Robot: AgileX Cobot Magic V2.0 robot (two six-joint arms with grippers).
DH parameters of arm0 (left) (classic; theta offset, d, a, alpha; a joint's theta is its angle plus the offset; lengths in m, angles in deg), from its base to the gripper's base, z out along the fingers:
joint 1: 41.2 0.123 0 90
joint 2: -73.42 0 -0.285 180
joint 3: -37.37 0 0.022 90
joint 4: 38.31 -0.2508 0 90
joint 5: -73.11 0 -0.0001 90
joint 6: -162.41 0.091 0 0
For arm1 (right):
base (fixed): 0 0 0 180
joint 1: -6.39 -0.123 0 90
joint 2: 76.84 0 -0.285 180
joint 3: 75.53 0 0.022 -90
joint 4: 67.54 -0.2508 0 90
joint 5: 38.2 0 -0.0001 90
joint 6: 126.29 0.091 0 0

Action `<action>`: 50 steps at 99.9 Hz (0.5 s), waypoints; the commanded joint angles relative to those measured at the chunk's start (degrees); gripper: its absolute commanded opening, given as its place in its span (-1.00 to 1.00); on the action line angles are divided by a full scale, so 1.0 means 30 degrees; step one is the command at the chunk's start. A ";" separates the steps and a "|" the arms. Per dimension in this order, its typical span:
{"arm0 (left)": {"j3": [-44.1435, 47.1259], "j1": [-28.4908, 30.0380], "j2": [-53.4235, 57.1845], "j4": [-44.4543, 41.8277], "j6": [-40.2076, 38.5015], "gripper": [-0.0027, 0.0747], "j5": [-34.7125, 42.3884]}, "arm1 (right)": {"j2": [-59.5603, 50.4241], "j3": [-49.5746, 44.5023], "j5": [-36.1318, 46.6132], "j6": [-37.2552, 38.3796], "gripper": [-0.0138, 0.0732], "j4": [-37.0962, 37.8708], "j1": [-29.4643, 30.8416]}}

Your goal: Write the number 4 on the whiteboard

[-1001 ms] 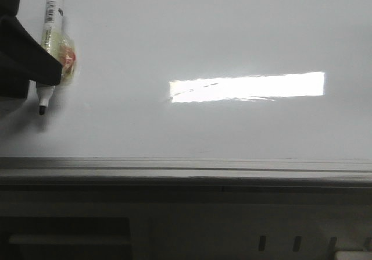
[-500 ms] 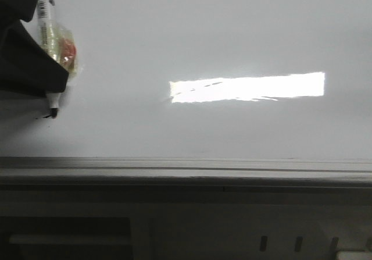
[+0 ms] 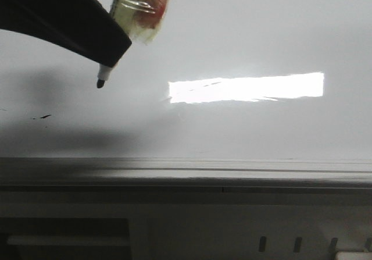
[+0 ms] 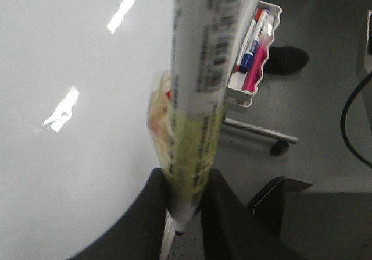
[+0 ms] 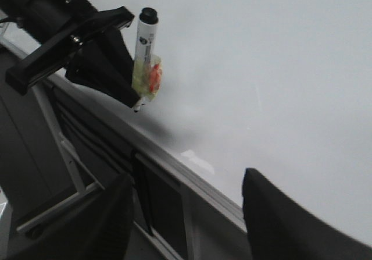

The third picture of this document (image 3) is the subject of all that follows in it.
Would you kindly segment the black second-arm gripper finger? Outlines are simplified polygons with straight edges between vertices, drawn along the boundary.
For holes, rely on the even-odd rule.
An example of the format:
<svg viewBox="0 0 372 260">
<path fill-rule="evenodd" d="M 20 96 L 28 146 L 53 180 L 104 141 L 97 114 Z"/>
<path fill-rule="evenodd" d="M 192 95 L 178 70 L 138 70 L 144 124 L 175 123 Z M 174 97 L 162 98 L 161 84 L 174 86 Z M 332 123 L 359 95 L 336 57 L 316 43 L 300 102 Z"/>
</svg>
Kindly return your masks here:
<svg viewBox="0 0 372 260">
<path fill-rule="evenodd" d="M 132 42 L 98 0 L 1 0 L 1 29 L 113 67 Z"/>
</svg>

